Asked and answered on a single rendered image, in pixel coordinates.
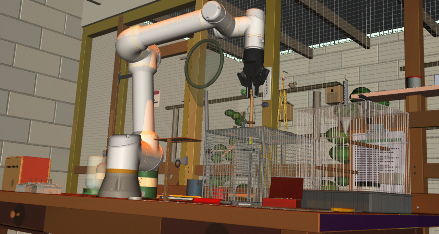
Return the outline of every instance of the wooden knob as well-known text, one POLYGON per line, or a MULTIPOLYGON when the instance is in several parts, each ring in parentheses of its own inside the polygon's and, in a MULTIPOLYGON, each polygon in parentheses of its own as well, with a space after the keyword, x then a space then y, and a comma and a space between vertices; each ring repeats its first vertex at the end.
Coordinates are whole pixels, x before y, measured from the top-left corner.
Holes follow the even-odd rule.
POLYGON ((12 210, 12 211, 9 213, 9 217, 11 217, 11 218, 13 219, 13 218, 15 218, 15 216, 20 216, 20 213, 19 213, 19 212, 16 212, 15 210, 12 210))

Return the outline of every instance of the small wire cage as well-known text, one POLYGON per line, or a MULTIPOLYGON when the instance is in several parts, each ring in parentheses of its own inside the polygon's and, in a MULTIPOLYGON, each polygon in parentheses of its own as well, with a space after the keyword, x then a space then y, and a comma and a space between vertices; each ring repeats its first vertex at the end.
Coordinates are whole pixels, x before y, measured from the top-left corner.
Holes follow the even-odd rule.
POLYGON ((353 101, 297 112, 295 176, 304 190, 410 194, 408 113, 353 101))
POLYGON ((203 197, 262 203, 271 177, 293 177, 297 136, 268 127, 206 131, 203 197))

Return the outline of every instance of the yellow rope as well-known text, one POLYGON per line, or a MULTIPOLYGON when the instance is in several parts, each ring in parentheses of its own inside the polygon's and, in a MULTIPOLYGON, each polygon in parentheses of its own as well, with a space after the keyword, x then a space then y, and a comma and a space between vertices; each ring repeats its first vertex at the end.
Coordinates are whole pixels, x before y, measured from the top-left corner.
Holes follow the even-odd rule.
POLYGON ((287 120, 287 91, 285 91, 285 78, 284 73, 282 73, 282 90, 279 91, 279 106, 277 108, 277 128, 281 127, 281 110, 282 104, 284 105, 284 131, 288 130, 288 120, 287 120))

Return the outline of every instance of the cage tray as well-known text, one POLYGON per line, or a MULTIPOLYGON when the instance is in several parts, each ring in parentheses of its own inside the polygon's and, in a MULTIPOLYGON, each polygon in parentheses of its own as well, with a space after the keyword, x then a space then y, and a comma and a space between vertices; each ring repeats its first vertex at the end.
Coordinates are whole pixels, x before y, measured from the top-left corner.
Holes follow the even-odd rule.
POLYGON ((307 209, 353 208, 357 212, 412 213, 412 195, 338 190, 304 190, 301 207, 307 209))

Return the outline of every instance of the white birdcage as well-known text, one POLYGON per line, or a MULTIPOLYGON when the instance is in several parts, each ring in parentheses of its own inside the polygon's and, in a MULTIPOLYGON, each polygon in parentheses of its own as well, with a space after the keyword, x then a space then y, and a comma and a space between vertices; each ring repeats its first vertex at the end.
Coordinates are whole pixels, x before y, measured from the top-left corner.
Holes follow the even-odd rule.
POLYGON ((260 204, 273 176, 294 176, 297 136, 268 127, 206 131, 204 198, 260 204))
MULTIPOLYGON (((317 197, 329 192, 332 198, 347 197, 346 192, 351 192, 350 195, 369 192, 381 198, 410 194, 407 112, 357 100, 299 110, 297 115, 295 176, 304 178, 305 206, 311 208, 308 201, 318 207, 309 198, 313 190, 318 190, 317 197)), ((341 207, 336 204, 332 203, 331 207, 341 207)), ((375 212, 398 211, 375 209, 375 212)))

